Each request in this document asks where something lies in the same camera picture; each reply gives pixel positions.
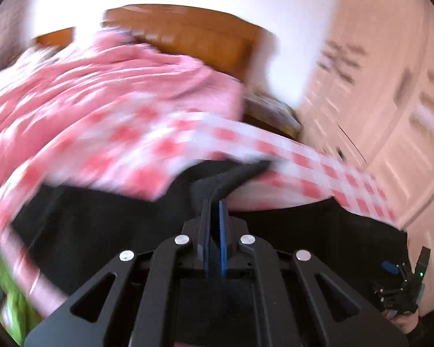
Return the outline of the person's right hand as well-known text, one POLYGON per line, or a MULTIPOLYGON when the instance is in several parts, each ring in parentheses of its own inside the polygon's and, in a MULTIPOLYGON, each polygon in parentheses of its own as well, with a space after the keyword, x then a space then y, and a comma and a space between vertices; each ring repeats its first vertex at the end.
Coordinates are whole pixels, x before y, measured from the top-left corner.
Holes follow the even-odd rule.
POLYGON ((418 310, 415 313, 394 315, 392 310, 386 309, 382 312, 382 315, 394 326, 398 327, 404 334, 412 332, 417 327, 420 320, 420 313, 418 310))

